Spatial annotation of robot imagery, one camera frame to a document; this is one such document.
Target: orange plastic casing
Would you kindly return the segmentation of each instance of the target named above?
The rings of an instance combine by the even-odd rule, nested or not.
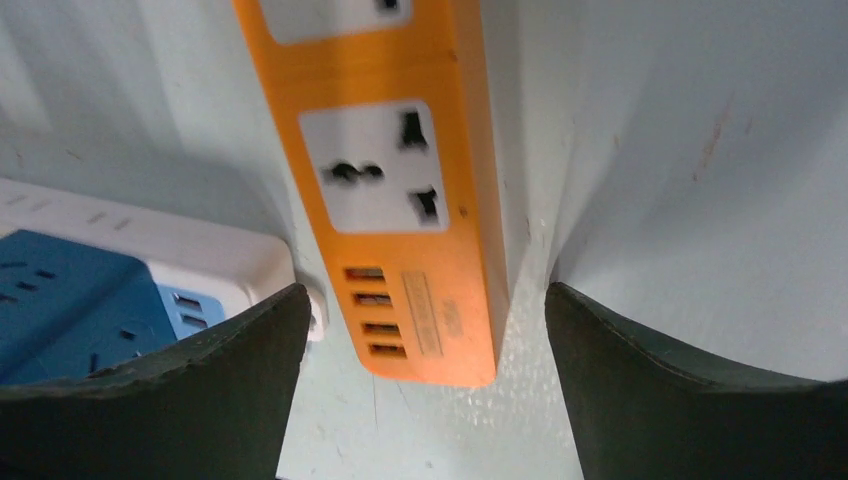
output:
[[[491,383],[501,341],[493,332],[503,331],[509,296],[478,1],[418,0],[404,27],[294,45],[274,41],[259,0],[234,5],[362,364],[399,380]],[[450,225],[336,231],[299,116],[408,99],[423,100],[432,114]],[[346,274],[370,267],[384,280]],[[391,305],[363,305],[356,292],[387,293]],[[399,335],[366,324],[397,325]],[[398,348],[387,355],[374,345]]]

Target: blue power strip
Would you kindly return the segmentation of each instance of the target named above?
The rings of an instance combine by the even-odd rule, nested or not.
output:
[[[224,320],[122,255],[30,231],[0,238],[0,384],[82,378]]]

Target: black rubber object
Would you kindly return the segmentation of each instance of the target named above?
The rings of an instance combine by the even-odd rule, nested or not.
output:
[[[563,284],[545,315],[586,480],[848,478],[848,381],[718,357]]]
[[[295,285],[84,380],[0,388],[0,478],[274,478],[309,320]]]

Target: socket hole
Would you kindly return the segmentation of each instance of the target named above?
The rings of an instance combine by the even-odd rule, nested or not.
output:
[[[92,353],[91,356],[88,357],[88,373],[96,372],[99,364],[100,364],[100,355],[98,355],[96,353]]]
[[[29,209],[29,211],[30,212],[37,212],[37,211],[41,210],[42,208],[46,207],[47,205],[50,205],[51,203],[52,202],[50,200],[42,200],[42,201],[36,203],[35,205],[33,205],[32,208]]]
[[[422,225],[433,224],[439,222],[439,212],[436,209],[436,200],[439,196],[436,194],[436,189],[432,185],[427,190],[420,192],[409,192],[409,201],[412,203],[412,208],[418,214],[418,220]]]
[[[125,219],[121,220],[120,222],[118,222],[117,225],[112,227],[112,230],[114,230],[116,232],[120,232],[121,230],[126,228],[126,226],[129,225],[131,221],[132,220],[130,220],[129,218],[125,218]]]
[[[400,327],[394,323],[364,323],[362,324],[362,333],[366,335],[400,337]]]
[[[195,312],[203,311],[203,307],[200,305],[200,302],[193,298],[184,297],[179,293],[174,294],[174,303],[176,303],[178,307],[194,310]]]
[[[401,345],[384,345],[381,343],[371,343],[368,345],[368,350],[371,355],[381,357],[406,358],[406,349]]]
[[[183,323],[187,325],[191,325],[195,328],[209,328],[209,324],[206,323],[206,320],[202,318],[193,317],[191,315],[182,314],[180,317],[183,319]]]
[[[91,218],[86,220],[85,223],[89,225],[94,225],[95,223],[99,222],[100,220],[103,220],[104,218],[106,218],[106,212],[96,213]]]
[[[357,305],[365,307],[391,307],[392,297],[388,293],[354,293],[353,300]]]
[[[366,163],[362,168],[356,168],[344,160],[336,160],[336,163],[324,170],[324,181],[326,183],[342,183],[345,185],[355,185],[360,179],[363,181],[379,181],[386,174],[379,165]]]
[[[397,13],[398,0],[377,0],[377,10],[380,13]]]
[[[27,282],[18,282],[15,284],[15,286],[20,288],[21,290],[26,290],[27,292],[34,292],[38,290],[37,286]]]
[[[18,195],[17,197],[6,202],[6,205],[11,207],[13,205],[17,205],[17,204],[23,202],[24,200],[26,200],[26,195]]]
[[[345,269],[345,277],[349,281],[354,282],[383,282],[385,283],[386,277],[383,275],[383,269],[380,267],[359,267],[359,268],[346,268]]]
[[[400,150],[417,148],[426,152],[430,146],[424,138],[424,132],[421,131],[421,116],[418,115],[418,110],[401,112],[400,117],[402,127],[398,148]]]

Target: orange power strip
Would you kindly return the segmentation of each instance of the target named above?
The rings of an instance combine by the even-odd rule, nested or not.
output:
[[[234,5],[362,364],[491,383],[509,297],[478,0]]]

